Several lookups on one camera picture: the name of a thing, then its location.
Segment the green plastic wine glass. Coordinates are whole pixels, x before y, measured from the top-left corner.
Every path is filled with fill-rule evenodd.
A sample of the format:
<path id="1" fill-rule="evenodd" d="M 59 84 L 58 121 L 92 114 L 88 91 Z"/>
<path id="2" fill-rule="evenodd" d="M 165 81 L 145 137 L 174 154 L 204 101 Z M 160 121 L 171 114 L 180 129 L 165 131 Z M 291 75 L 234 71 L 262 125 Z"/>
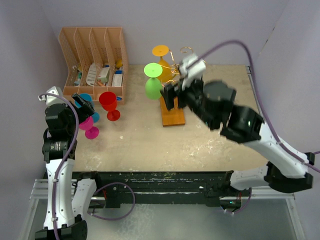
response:
<path id="1" fill-rule="evenodd" d="M 151 100 L 158 100 L 162 96 L 160 90 L 163 86 L 158 79 L 162 72 L 162 67 L 155 62 L 149 63 L 144 67 L 144 74 L 149 77 L 145 83 L 145 94 Z"/>

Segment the blue plastic wine glass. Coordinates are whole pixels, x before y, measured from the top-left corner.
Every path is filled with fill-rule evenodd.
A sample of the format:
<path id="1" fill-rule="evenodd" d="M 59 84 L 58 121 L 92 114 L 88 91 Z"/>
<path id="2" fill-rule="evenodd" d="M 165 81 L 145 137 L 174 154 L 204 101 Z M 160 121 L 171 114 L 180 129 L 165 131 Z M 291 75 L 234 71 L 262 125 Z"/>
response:
<path id="1" fill-rule="evenodd" d="M 94 102 L 93 102 L 93 99 L 92 99 L 91 95 L 89 95 L 88 93 L 81 93 L 81 94 L 80 94 L 80 97 L 83 98 L 83 99 L 86 100 L 86 101 L 89 101 L 89 102 L 92 104 L 93 109 L 94 109 L 94 110 L 96 109 L 95 104 L 94 104 Z M 76 106 L 77 108 L 80 108 L 80 107 L 81 107 L 80 104 L 79 104 L 77 101 L 75 101 L 75 106 Z M 94 123 L 97 123 L 97 122 L 100 120 L 100 115 L 99 115 L 99 113 L 98 113 L 97 111 L 92 115 L 92 119 L 93 119 L 93 122 L 94 122 Z"/>

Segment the red plastic wine glass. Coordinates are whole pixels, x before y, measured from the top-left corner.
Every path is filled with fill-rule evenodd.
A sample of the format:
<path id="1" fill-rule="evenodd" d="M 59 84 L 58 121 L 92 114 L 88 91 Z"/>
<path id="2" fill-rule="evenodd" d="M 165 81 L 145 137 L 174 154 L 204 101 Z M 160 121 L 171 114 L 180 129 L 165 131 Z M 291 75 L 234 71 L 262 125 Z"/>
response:
<path id="1" fill-rule="evenodd" d="M 113 92 L 103 92 L 99 96 L 99 103 L 107 111 L 106 117 L 109 121 L 115 122 L 120 118 L 121 113 L 117 110 L 117 96 Z"/>

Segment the pink plastic wine glass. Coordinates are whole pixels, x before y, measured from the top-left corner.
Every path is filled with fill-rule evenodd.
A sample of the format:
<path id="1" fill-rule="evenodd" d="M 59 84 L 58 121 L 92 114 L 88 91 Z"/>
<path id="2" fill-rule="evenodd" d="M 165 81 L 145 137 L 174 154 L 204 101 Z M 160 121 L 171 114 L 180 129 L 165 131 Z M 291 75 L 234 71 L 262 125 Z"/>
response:
<path id="1" fill-rule="evenodd" d="M 100 131 L 97 127 L 94 126 L 93 117 L 88 117 L 84 122 L 79 124 L 79 128 L 85 131 L 85 137 L 89 140 L 93 140 L 98 137 Z"/>

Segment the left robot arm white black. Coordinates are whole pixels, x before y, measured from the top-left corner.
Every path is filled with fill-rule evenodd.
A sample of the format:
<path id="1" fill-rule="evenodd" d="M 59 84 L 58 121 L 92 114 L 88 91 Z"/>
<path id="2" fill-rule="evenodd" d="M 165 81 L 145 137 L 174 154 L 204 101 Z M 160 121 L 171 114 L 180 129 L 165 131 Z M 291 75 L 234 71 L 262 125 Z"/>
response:
<path id="1" fill-rule="evenodd" d="M 85 215 L 91 197 L 103 191 L 97 173 L 76 183 L 72 195 L 72 174 L 79 126 L 94 113 L 89 101 L 77 93 L 72 98 L 80 104 L 77 108 L 58 93 L 50 89 L 38 99 L 47 105 L 43 133 L 42 154 L 48 180 L 47 209 L 43 229 L 34 234 L 36 240 L 85 240 L 88 224 Z"/>

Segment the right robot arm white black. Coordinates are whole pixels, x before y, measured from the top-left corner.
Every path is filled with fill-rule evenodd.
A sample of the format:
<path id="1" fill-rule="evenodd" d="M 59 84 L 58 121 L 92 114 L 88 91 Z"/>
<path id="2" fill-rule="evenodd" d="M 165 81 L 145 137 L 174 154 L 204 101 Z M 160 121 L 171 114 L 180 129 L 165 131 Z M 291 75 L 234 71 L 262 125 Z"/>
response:
<path id="1" fill-rule="evenodd" d="M 166 84 L 160 90 L 166 108 L 189 109 L 212 131 L 219 130 L 227 140 L 242 144 L 267 159 L 264 166 L 227 172 L 222 190 L 228 196 L 253 187 L 269 186 L 281 193 L 296 193 L 311 189 L 313 176 L 308 164 L 314 163 L 313 153 L 295 153 L 300 162 L 281 147 L 261 115 L 248 106 L 235 105 L 237 91 L 221 80 L 204 83 L 195 79 L 190 87 L 182 88 L 182 82 Z"/>

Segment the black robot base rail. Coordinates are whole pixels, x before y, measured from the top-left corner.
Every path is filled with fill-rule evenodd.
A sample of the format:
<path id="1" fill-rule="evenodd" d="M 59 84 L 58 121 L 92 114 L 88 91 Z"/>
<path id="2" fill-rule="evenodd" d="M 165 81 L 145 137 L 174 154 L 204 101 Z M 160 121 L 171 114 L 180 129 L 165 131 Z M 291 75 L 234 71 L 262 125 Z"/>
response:
<path id="1" fill-rule="evenodd" d="M 236 190 L 230 185 L 231 171 L 91 171 L 72 173 L 72 179 L 91 178 L 97 188 L 91 207 L 107 209 L 122 204 L 205 205 L 228 204 L 240 208 L 240 199 L 250 190 Z"/>

